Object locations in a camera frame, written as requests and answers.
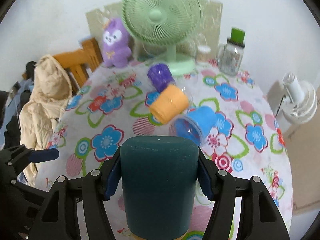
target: green fan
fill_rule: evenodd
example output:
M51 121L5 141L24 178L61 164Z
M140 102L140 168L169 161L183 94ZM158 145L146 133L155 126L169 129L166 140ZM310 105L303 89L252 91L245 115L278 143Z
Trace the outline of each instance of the green fan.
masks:
M200 18L198 0L123 0L124 26L143 42L167 46L159 60L168 64L174 76L195 69L191 57L176 53L176 44L197 28Z

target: purple plush toy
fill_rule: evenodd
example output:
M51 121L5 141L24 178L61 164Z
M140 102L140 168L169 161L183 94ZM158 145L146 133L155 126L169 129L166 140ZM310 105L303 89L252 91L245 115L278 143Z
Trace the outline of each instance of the purple plush toy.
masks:
M103 62L106 67L125 67L131 56L128 47L130 34L124 28L120 18L109 21L103 32Z

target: floral tablecloth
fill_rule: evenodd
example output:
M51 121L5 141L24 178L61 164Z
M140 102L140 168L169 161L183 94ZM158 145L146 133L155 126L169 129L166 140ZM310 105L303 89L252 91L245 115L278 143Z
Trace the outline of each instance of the floral tablecloth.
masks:
M130 137L168 135L169 125L159 123L148 109L159 95L147 78L149 65L133 61L122 70L100 66L93 73L70 101L48 143L48 148L58 148L60 156L42 165L37 188L48 191L60 175L73 179L98 169ZM177 82L184 82L192 92L194 104L187 111L207 105L216 113L217 122L202 147L207 158L235 177L261 177L289 230L289 159L266 97L249 73L230 78L219 72L215 60L209 60L197 66L197 73L179 77ZM88 239L82 203L77 205L81 237ZM236 239L240 207L241 199L237 198L230 239ZM131 238L121 182L105 208L116 239ZM191 224L184 239L202 238L212 208L213 203L197 183Z

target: plastic cup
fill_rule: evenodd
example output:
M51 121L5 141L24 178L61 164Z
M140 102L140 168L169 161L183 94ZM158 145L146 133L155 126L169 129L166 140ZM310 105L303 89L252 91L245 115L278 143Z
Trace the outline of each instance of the plastic cup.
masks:
M201 106L186 115L177 116L170 125L169 135L190 139L202 146L216 123L214 111L208 106Z
M148 78L159 93L165 90L168 84L175 84L169 67L163 63L153 65L148 71Z
M162 124L187 109L189 98L175 85L169 84L149 107L150 113Z

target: jacket sleeve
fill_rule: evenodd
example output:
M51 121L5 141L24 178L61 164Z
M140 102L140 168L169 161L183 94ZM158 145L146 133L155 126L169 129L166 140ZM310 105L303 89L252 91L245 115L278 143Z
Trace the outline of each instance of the jacket sleeve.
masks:
M21 137L20 144L24 144L26 148L34 149L36 145L36 135L33 129L32 115L22 109L20 113L20 126L21 126ZM37 175L36 166L30 163L24 170L23 173L28 181L28 184L32 187L35 186L35 178Z

